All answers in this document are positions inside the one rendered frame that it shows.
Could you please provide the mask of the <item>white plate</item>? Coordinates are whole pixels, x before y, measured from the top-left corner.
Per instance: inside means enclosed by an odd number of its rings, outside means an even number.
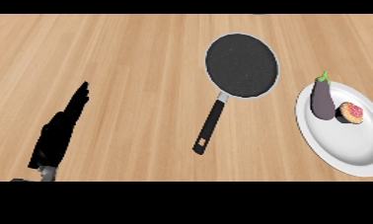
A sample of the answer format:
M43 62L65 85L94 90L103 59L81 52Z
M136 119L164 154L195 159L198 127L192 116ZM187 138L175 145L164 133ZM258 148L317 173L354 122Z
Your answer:
M342 173L373 177L373 102L346 85L330 83L335 106L344 102L363 108L363 122L318 119L311 112L313 85L301 90L295 105L299 131L318 158Z

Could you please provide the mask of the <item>purple eggplant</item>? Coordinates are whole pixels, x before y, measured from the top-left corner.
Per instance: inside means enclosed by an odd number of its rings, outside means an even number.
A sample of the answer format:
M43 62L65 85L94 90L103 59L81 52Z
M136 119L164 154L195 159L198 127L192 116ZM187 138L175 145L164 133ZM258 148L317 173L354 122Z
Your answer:
M330 81L327 73L316 77L311 88L311 112L323 120L332 120L335 116L335 103L330 96Z

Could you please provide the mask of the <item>black frying pan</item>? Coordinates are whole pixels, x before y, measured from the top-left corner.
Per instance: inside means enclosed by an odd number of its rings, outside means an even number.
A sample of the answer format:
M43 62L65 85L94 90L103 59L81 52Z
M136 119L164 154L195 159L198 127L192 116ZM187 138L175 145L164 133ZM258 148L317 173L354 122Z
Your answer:
M202 155L229 98L258 99L273 90L280 75L280 63L270 46L246 34L227 34L209 45L203 68L218 89L218 96L193 143Z

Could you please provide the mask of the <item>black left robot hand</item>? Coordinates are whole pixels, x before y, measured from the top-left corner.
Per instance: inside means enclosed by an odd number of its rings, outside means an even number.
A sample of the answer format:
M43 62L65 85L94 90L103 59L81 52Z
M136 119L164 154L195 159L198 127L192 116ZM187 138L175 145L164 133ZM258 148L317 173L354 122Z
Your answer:
M38 169L41 166L58 167L68 147L72 130L88 101L88 83L78 87L66 107L58 112L50 122L43 126L41 136L35 144L28 167Z

